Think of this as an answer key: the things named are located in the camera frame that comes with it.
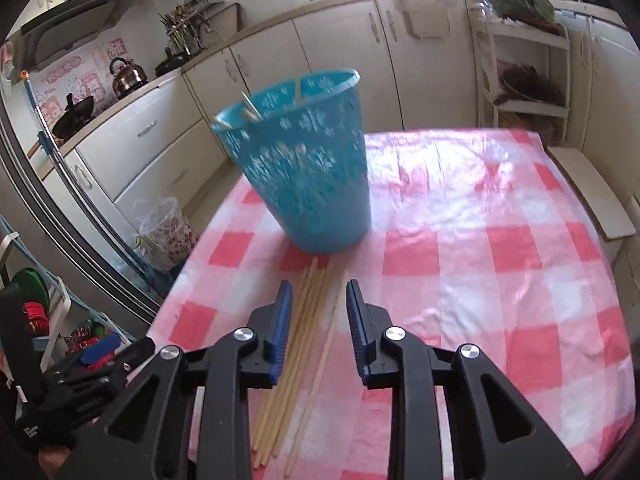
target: cabinet handle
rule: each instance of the cabinet handle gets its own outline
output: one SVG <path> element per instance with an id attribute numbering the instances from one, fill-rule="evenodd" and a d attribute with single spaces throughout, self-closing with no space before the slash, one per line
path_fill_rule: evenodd
<path id="1" fill-rule="evenodd" d="M 238 78 L 231 73 L 231 63 L 229 63 L 228 59 L 225 59 L 225 65 L 226 65 L 226 73 L 229 74 L 231 81 L 233 81 L 234 83 L 237 83 Z"/>
<path id="2" fill-rule="evenodd" d="M 151 130 L 154 129 L 154 127 L 156 126 L 156 124 L 158 124 L 158 121 L 153 121 L 149 126 L 147 126 L 144 130 L 142 130 L 138 136 L 142 137 L 145 136 L 146 134 L 148 134 Z"/>
<path id="3" fill-rule="evenodd" d="M 378 27 L 376 26 L 376 20 L 373 18 L 373 13 L 369 13 L 369 21 L 371 22 L 371 30 L 376 37 L 376 43 L 380 43 L 380 36 L 378 35 Z"/>
<path id="4" fill-rule="evenodd" d="M 81 177 L 78 180 L 81 181 L 82 179 L 84 179 L 84 182 L 82 182 L 82 186 L 83 187 L 85 187 L 87 189 L 93 189 L 94 188 L 94 185 L 89 180 L 89 177 L 86 174 L 86 172 L 80 166 L 78 166 L 77 164 L 76 164 L 76 175 L 78 177 Z"/>
<path id="5" fill-rule="evenodd" d="M 597 45 L 600 43 L 597 36 L 593 36 L 591 38 L 593 40 L 593 46 L 591 47 L 591 63 L 593 64 L 593 71 L 598 75 L 598 47 Z"/>
<path id="6" fill-rule="evenodd" d="M 396 25 L 394 23 L 394 18 L 391 15 L 391 11 L 390 10 L 386 11 L 386 18 L 389 21 L 389 28 L 391 29 L 391 35 L 394 37 L 394 41 L 397 43 L 398 42 L 398 37 L 396 36 Z"/>
<path id="7" fill-rule="evenodd" d="M 240 67 L 240 72 L 242 72 L 242 75 L 244 75 L 244 77 L 249 77 L 249 71 L 246 68 L 246 65 L 244 64 L 244 59 L 242 59 L 242 56 L 240 56 L 240 54 L 238 54 L 238 66 Z"/>
<path id="8" fill-rule="evenodd" d="M 187 173 L 189 173 L 189 168 L 187 168 L 180 175 L 178 175 L 178 178 L 176 178 L 171 184 L 169 184 L 169 186 L 173 186 L 174 184 L 178 184 L 178 182 L 180 182 Z"/>

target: countertop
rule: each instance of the countertop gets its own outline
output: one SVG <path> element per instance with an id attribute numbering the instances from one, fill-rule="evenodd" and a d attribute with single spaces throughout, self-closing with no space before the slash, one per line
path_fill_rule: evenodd
<path id="1" fill-rule="evenodd" d="M 121 110 L 124 110 L 128 105 L 132 104 L 136 99 L 141 98 L 147 93 L 151 92 L 156 88 L 160 88 L 163 84 L 175 79 L 176 77 L 180 77 L 183 73 L 187 72 L 194 66 L 203 62 L 210 56 L 213 56 L 217 52 L 232 46 L 238 41 L 244 40 L 253 34 L 257 34 L 258 32 L 265 30 L 270 27 L 274 27 L 275 25 L 279 25 L 280 23 L 287 22 L 289 20 L 293 20 L 300 16 L 304 16 L 305 14 L 309 14 L 312 12 L 318 12 L 319 10 L 329 9 L 331 7 L 336 7 L 344 4 L 350 4 L 353 2 L 358 2 L 361 0 L 313 0 L 308 4 L 297 7 L 295 9 L 288 10 L 287 12 L 283 12 L 273 18 L 268 20 L 264 20 L 263 22 L 256 23 L 251 27 L 245 28 L 244 30 L 238 32 L 232 38 L 228 40 L 221 41 L 216 43 L 212 47 L 204 50 L 202 53 L 198 54 L 196 57 L 191 59 L 188 63 L 186 63 L 183 67 L 177 68 L 168 74 L 163 75 L 162 77 L 156 78 L 153 81 L 150 81 L 149 84 L 133 92 L 133 94 L 125 97 L 123 100 L 119 101 L 117 104 L 113 105 L 108 110 L 105 110 L 99 116 L 97 116 L 93 121 L 87 124 L 82 130 L 76 133 L 71 140 L 66 142 L 61 148 L 60 152 L 62 155 L 66 155 L 71 152 L 80 142 L 82 142 L 85 138 L 89 136 L 96 128 L 101 126 L 105 121 L 109 118 L 113 117 L 115 114 L 119 113 Z M 570 0 L 551 0 L 556 9 L 565 9 L 572 10 L 573 12 L 579 12 L 581 14 L 588 14 L 595 18 L 605 20 L 606 22 L 613 23 L 614 25 L 618 25 L 620 27 L 625 27 L 625 24 L 620 19 L 620 16 L 614 11 L 610 9 L 606 9 L 604 7 L 599 7 L 591 4 L 585 4 L 581 2 L 573 2 Z M 44 179 L 49 172 L 53 169 L 51 163 L 47 161 L 41 167 L 36 168 L 38 176 L 41 179 Z"/>

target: hand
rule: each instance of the hand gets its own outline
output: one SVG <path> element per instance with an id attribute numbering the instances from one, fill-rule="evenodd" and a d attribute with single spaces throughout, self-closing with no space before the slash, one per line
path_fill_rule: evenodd
<path id="1" fill-rule="evenodd" d="M 65 463 L 71 451 L 62 446 L 45 446 L 38 453 L 38 463 L 42 470 L 52 480 L 55 478 L 58 469 Z"/>

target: metal screw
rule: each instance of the metal screw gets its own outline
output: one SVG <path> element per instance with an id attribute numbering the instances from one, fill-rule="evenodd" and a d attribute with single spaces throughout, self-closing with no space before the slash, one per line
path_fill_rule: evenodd
<path id="1" fill-rule="evenodd" d="M 460 353 L 462 357 L 466 357 L 467 359 L 475 359 L 480 355 L 480 349 L 476 345 L 462 345 L 460 349 Z"/>
<path id="2" fill-rule="evenodd" d="M 180 349 L 174 345 L 165 346 L 160 351 L 160 357 L 162 359 L 166 359 L 167 361 L 177 358 L 178 355 L 180 355 Z"/>
<path id="3" fill-rule="evenodd" d="M 386 329 L 385 335 L 387 339 L 391 339 L 391 341 L 402 341 L 406 337 L 406 332 L 404 328 L 400 328 L 399 326 L 392 326 Z"/>
<path id="4" fill-rule="evenodd" d="M 254 337 L 254 331 L 244 326 L 234 332 L 234 337 L 238 339 L 238 341 L 249 341 L 249 339 Z"/>

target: kettle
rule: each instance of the kettle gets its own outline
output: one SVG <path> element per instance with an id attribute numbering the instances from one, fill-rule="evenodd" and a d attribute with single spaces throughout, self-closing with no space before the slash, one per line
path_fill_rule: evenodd
<path id="1" fill-rule="evenodd" d="M 122 67 L 118 73 L 115 73 L 113 66 L 118 61 L 124 63 L 124 67 Z M 123 57 L 114 57 L 111 60 L 109 72 L 114 76 L 113 93 L 116 94 L 119 100 L 148 83 L 144 69 L 140 65 L 127 61 Z"/>

